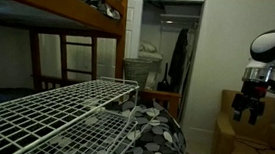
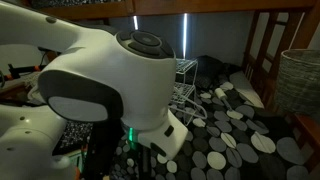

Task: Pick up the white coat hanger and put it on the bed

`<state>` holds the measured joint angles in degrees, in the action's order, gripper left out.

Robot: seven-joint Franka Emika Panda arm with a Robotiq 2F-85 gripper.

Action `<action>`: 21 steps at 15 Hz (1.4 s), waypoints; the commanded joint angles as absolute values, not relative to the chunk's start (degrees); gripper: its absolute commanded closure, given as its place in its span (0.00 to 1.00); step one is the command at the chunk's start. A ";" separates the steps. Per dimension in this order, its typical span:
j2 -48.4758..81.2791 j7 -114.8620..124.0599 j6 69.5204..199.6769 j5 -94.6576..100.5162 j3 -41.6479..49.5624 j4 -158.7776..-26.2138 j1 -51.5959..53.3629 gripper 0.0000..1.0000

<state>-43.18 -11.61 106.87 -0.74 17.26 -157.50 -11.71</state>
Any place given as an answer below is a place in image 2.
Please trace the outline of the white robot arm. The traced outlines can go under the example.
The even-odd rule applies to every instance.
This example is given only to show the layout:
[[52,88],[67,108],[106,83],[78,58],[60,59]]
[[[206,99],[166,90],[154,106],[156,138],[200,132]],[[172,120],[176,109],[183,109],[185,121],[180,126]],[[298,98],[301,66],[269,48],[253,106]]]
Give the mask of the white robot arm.
[[0,1],[1,42],[58,52],[38,77],[45,104],[3,106],[1,180],[72,180],[75,169],[52,151],[67,121],[119,122],[134,142],[168,160],[188,130],[169,109],[176,54],[148,32],[85,27]]

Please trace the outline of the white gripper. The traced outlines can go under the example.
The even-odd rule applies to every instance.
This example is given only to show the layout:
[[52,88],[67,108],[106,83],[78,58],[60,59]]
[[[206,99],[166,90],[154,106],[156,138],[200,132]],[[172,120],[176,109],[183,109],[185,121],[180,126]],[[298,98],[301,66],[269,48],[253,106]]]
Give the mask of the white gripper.
[[162,157],[172,160],[182,148],[187,127],[171,112],[162,124],[151,130],[128,129],[128,140],[156,151]]

